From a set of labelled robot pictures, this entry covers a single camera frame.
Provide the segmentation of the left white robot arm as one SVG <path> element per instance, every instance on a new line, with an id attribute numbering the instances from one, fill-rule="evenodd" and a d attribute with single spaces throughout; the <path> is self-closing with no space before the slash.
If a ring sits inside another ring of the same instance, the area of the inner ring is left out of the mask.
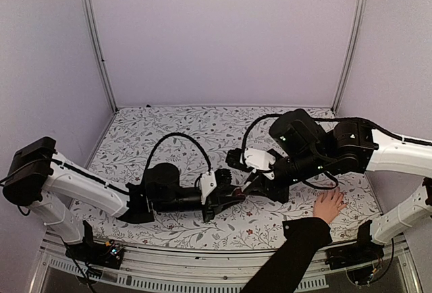
<path id="1" fill-rule="evenodd" d="M 100 247 L 92 241 L 91 227 L 78 221 L 58 194 L 129 224 L 153 222 L 156 212 L 177 211 L 200 211 L 203 220 L 209 222 L 245 199 L 242 190 L 231 184 L 227 169 L 209 168 L 192 187 L 182 187 L 179 169 L 171 163 L 159 163 L 145 168 L 138 185 L 121 184 L 72 163 L 55 145 L 54 139 L 42 137 L 18 150 L 1 180 L 2 192 L 11 204 L 36 213 L 86 262 L 98 259 Z"/>

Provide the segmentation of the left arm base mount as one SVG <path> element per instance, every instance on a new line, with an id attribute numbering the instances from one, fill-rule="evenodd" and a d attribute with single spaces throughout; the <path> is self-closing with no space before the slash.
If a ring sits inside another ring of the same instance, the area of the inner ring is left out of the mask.
<path id="1" fill-rule="evenodd" d="M 78 244 L 66 244 L 65 255 L 70 259 L 87 264 L 120 269 L 124 257 L 124 246 L 114 240 L 97 243 L 94 241 L 90 224 L 83 221 L 83 226 L 84 237 L 82 241 Z"/>

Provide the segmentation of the person's bare hand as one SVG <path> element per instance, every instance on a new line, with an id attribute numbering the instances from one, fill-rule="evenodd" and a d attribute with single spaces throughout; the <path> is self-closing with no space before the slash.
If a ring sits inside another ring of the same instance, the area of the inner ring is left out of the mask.
<path id="1" fill-rule="evenodd" d="M 313 217 L 330 224 L 346 207 L 344 193 L 339 188 L 321 193 L 313 207 Z"/>

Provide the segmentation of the black sleeved forearm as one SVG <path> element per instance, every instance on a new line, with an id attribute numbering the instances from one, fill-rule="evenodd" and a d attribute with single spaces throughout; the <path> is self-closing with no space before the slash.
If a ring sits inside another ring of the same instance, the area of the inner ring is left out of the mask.
<path id="1" fill-rule="evenodd" d="M 294 292 L 315 253 L 332 242 L 318 217 L 283 222 L 286 241 L 242 288 L 243 292 Z"/>

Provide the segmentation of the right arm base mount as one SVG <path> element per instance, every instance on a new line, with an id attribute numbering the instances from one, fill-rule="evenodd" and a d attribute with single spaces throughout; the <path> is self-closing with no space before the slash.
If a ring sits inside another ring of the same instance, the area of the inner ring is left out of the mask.
<path id="1" fill-rule="evenodd" d="M 372 242 L 371 224 L 372 221 L 369 220 L 359 227 L 355 243 L 328 248 L 325 251 L 327 257 L 325 264 L 330 267 L 330 270 L 367 263 L 384 257 L 383 245 Z"/>

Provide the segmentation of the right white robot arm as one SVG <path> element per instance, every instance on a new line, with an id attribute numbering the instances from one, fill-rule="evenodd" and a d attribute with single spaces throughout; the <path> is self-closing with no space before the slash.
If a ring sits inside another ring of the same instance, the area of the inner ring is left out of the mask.
<path id="1" fill-rule="evenodd" d="M 269 151 L 251 149 L 243 142 L 235 159 L 247 171 L 262 177 L 249 181 L 247 189 L 273 201 L 281 189 L 325 175 L 332 182 L 346 173 L 395 171 L 424 177 L 411 196 L 391 211 L 358 230 L 358 242 L 349 249 L 354 263 L 364 263 L 395 235 L 431 216 L 431 141 L 394 134 L 360 117 L 334 118 L 330 131 L 321 118 L 296 109 L 275 115 L 269 135 L 286 153 L 276 157 Z"/>

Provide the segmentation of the red nail polish bottle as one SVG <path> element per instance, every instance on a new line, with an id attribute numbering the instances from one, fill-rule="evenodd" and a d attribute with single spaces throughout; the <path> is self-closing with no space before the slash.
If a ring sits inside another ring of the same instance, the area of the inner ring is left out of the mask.
<path id="1" fill-rule="evenodd" d="M 237 188 L 232 192 L 232 196 L 238 199 L 245 199 L 246 195 L 243 193 L 241 188 Z"/>

